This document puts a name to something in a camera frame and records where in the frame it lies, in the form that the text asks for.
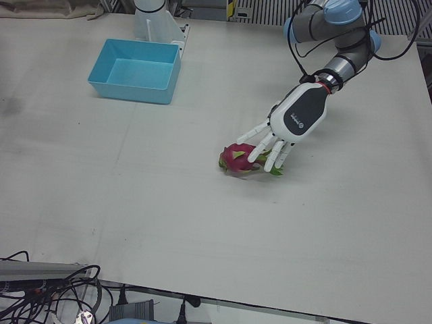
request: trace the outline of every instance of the cable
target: cable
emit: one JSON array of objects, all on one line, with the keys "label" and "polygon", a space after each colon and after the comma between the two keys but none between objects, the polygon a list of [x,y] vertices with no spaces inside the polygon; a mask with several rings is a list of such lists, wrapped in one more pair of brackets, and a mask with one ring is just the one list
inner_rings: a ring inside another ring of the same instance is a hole
[{"label": "cable", "polygon": [[13,253],[12,255],[9,255],[7,258],[0,258],[0,261],[16,261],[16,260],[13,260],[12,258],[16,257],[17,255],[20,255],[20,254],[25,254],[26,255],[26,261],[30,262],[30,257],[28,256],[28,252],[25,250],[19,251],[17,253]]},{"label": "cable", "polygon": [[376,20],[376,21],[374,21],[374,22],[368,23],[365,27],[356,27],[356,28],[350,29],[350,30],[348,30],[348,31],[346,31],[346,32],[343,32],[343,33],[341,33],[341,34],[338,34],[338,35],[336,35],[336,36],[333,36],[333,37],[327,38],[326,40],[323,40],[322,42],[320,42],[318,45],[315,45],[312,49],[310,49],[309,51],[306,52],[306,54],[303,54],[303,55],[300,54],[300,53],[298,52],[297,44],[294,44],[294,47],[296,48],[297,55],[298,55],[299,57],[301,57],[301,58],[304,59],[304,58],[307,57],[309,54],[311,54],[315,49],[317,49],[318,47],[320,47],[322,44],[324,44],[324,43],[326,43],[326,42],[329,42],[329,41],[331,41],[331,40],[333,40],[333,39],[335,39],[335,38],[337,38],[337,37],[339,37],[339,36],[343,36],[343,35],[349,34],[350,32],[355,32],[356,30],[360,30],[360,29],[368,28],[368,31],[369,31],[369,28],[370,28],[370,27],[372,27],[372,26],[374,26],[374,25],[377,25],[377,24],[379,24],[380,22],[383,22],[383,21],[386,20],[386,19],[387,19],[387,18],[380,18],[380,19],[378,19],[378,20]]},{"label": "cable", "polygon": [[100,266],[98,266],[98,265],[88,265],[88,266],[86,266],[84,268],[81,268],[81,269],[73,272],[72,274],[68,275],[65,278],[65,280],[71,280],[73,277],[75,277],[76,275],[79,275],[83,271],[86,271],[86,270],[89,270],[89,269],[93,269],[93,268],[96,268],[97,271],[96,271],[96,274],[93,277],[91,277],[91,278],[88,279],[89,281],[91,281],[91,280],[95,279],[99,275],[99,273],[101,272],[101,267]]},{"label": "cable", "polygon": [[288,24],[288,31],[287,31],[288,47],[290,48],[291,55],[294,58],[294,60],[296,61],[298,68],[303,73],[303,76],[308,76],[309,74],[308,74],[308,72],[306,72],[306,70],[304,69],[303,65],[300,63],[300,61],[298,60],[296,54],[294,53],[294,50],[292,49],[292,44],[291,44],[291,41],[290,41],[290,32],[291,32],[291,29],[292,29],[292,22],[294,21],[294,18],[298,14],[300,8],[306,3],[306,1],[307,0],[301,0],[300,3],[297,5],[296,9],[292,13],[292,17],[291,17],[290,23]]},{"label": "cable", "polygon": [[[373,6],[375,0],[371,0],[371,7]],[[419,34],[419,28],[420,28],[420,7],[419,7],[419,3],[417,2],[417,0],[410,0],[412,3],[412,6],[414,7],[414,10],[416,12],[416,25],[414,27],[414,34],[412,35],[411,41],[409,42],[409,44],[407,45],[407,47],[398,55],[395,56],[391,56],[391,57],[382,57],[379,56],[378,54],[374,53],[371,51],[371,54],[373,57],[381,60],[381,61],[393,61],[395,59],[399,59],[402,56],[404,56],[411,48],[412,44],[414,44],[414,41],[417,38],[417,35]]]},{"label": "cable", "polygon": [[[292,15],[291,20],[290,20],[290,23],[288,24],[288,32],[287,32],[287,34],[288,34],[288,36],[287,36],[288,47],[290,48],[290,52],[291,52],[292,57],[294,58],[295,62],[297,63],[297,66],[299,67],[300,71],[303,73],[303,77],[301,77],[300,82],[302,82],[303,80],[304,80],[303,82],[312,82],[312,80],[315,79],[315,75],[314,74],[313,75],[309,75],[306,72],[306,70],[303,68],[303,66],[300,63],[300,61],[298,60],[298,58],[297,58],[297,56],[296,56],[296,54],[295,54],[295,52],[294,52],[294,50],[292,48],[292,44],[290,42],[290,32],[291,32],[291,29],[292,29],[292,23],[294,21],[295,16],[298,14],[300,8],[306,3],[306,1],[307,0],[301,0],[300,3],[298,4],[298,6],[296,7],[296,9],[294,10],[293,15]],[[377,59],[382,60],[382,61],[392,61],[392,60],[395,60],[395,59],[399,59],[399,58],[401,58],[402,56],[404,56],[409,51],[409,49],[411,48],[411,46],[414,44],[414,41],[415,41],[415,39],[417,37],[417,34],[419,33],[420,18],[421,18],[419,4],[418,4],[417,0],[410,0],[410,1],[411,1],[412,5],[414,7],[415,12],[416,12],[416,23],[415,23],[414,33],[412,35],[412,38],[411,38],[408,46],[400,54],[398,54],[398,55],[395,55],[393,57],[382,57],[382,56],[379,56],[378,54],[374,53],[374,51],[371,48],[371,40],[370,40],[370,36],[369,36],[369,30],[370,30],[370,28],[372,26],[374,26],[374,25],[377,25],[377,24],[381,23],[382,21],[384,21],[386,19],[386,18],[380,18],[380,19],[372,22],[372,19],[373,19],[373,8],[374,8],[374,5],[375,5],[375,0],[370,0],[369,14],[368,14],[367,19],[365,18],[365,20],[367,21],[367,23],[366,23],[365,26],[354,28],[354,29],[349,30],[347,32],[341,33],[341,34],[339,34],[337,36],[328,38],[328,39],[320,42],[318,45],[314,46],[311,50],[309,50],[308,52],[306,52],[306,54],[304,54],[304,55],[301,55],[299,53],[297,44],[295,44],[296,52],[297,52],[297,54],[298,54],[299,57],[305,58],[307,55],[309,55],[316,48],[318,48],[322,44],[324,44],[324,43],[326,43],[326,42],[328,42],[328,41],[330,41],[332,39],[335,39],[336,37],[339,37],[339,36],[342,36],[342,35],[347,34],[349,32],[352,32],[352,31],[354,31],[356,29],[364,29],[365,35],[364,35],[364,38],[362,40],[360,40],[360,41],[361,42],[366,41],[367,50],[368,50],[368,53],[369,53],[369,55],[371,57],[376,57]],[[353,77],[355,77],[355,76],[359,75],[360,73],[362,73],[367,68],[367,66],[369,64],[369,60],[370,60],[370,58],[368,57],[365,65],[364,65],[364,67],[359,72],[355,73],[353,76],[351,76],[350,78],[348,78],[347,80],[344,80],[344,83],[346,83],[347,81],[351,80]],[[342,85],[343,84],[339,84],[339,83],[334,84],[334,86],[339,86],[339,88]]]}]

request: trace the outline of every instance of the green leaf tip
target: green leaf tip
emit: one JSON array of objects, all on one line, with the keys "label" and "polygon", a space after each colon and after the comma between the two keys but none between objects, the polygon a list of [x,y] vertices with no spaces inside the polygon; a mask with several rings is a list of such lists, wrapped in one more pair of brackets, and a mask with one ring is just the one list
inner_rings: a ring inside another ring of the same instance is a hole
[{"label": "green leaf tip", "polygon": [[244,151],[233,152],[232,158],[237,159],[238,157],[241,157],[242,155],[244,155],[244,153],[245,153]]},{"label": "green leaf tip", "polygon": [[270,170],[270,174],[274,175],[274,176],[282,176],[282,168],[280,167],[279,169],[276,168],[275,166],[273,166]]}]

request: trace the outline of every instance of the logo on robot hand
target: logo on robot hand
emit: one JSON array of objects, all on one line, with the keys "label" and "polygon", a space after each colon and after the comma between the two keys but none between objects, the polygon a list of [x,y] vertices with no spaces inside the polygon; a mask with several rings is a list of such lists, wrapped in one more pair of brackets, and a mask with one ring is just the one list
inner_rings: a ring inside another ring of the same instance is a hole
[{"label": "logo on robot hand", "polygon": [[304,127],[304,124],[298,119],[298,117],[295,113],[292,113],[290,116],[291,116],[292,120],[294,120],[294,123],[296,123],[300,129]]}]

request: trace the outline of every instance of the blue joint cap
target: blue joint cap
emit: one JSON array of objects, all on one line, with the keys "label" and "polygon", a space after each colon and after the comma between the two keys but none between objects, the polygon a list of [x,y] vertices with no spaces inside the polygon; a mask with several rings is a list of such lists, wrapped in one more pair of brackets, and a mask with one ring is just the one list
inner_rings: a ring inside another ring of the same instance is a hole
[{"label": "blue joint cap", "polygon": [[381,47],[381,37],[374,30],[370,30],[369,35],[371,36],[371,41],[373,43],[373,52],[376,53]]},{"label": "blue joint cap", "polygon": [[296,43],[299,43],[299,41],[297,40],[296,36],[294,35],[294,24],[291,24],[290,39],[288,40],[288,26],[290,25],[290,21],[291,21],[291,18],[288,18],[286,20],[285,24],[283,25],[283,35],[285,36],[285,39],[287,41],[289,41],[292,44],[296,44]]},{"label": "blue joint cap", "polygon": [[346,25],[362,14],[358,0],[329,0],[324,5],[324,19],[332,25]]}]

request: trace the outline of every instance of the robot finger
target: robot finger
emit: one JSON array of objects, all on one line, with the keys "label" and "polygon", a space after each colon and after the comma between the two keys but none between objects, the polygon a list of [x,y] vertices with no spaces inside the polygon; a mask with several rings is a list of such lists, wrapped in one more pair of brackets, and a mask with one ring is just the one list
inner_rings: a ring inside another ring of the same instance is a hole
[{"label": "robot finger", "polygon": [[264,171],[270,172],[271,168],[273,167],[273,164],[276,161],[276,158],[280,154],[281,150],[285,148],[286,142],[284,140],[279,140],[275,143],[273,148],[271,149],[271,153],[267,157],[267,160],[265,161],[264,165]]},{"label": "robot finger", "polygon": [[276,162],[275,162],[275,167],[277,169],[279,169],[282,166],[282,164],[284,164],[284,161],[285,161],[286,157],[288,156],[288,154],[290,153],[293,146],[294,146],[294,143],[287,143],[285,145],[285,147],[282,149],[281,154],[279,155],[279,157],[276,159]]},{"label": "robot finger", "polygon": [[251,163],[254,162],[273,138],[275,138],[273,132],[272,131],[268,132],[267,135],[264,137],[264,139],[259,142],[259,144],[254,148],[252,152],[250,152],[248,156],[248,161]]},{"label": "robot finger", "polygon": [[237,144],[242,144],[244,143],[246,140],[248,140],[249,138],[257,135],[258,133],[261,133],[264,130],[269,129],[269,120],[266,119],[263,123],[259,124],[258,126],[254,127],[253,129],[251,129],[249,132],[241,135],[241,137],[237,138]]}]

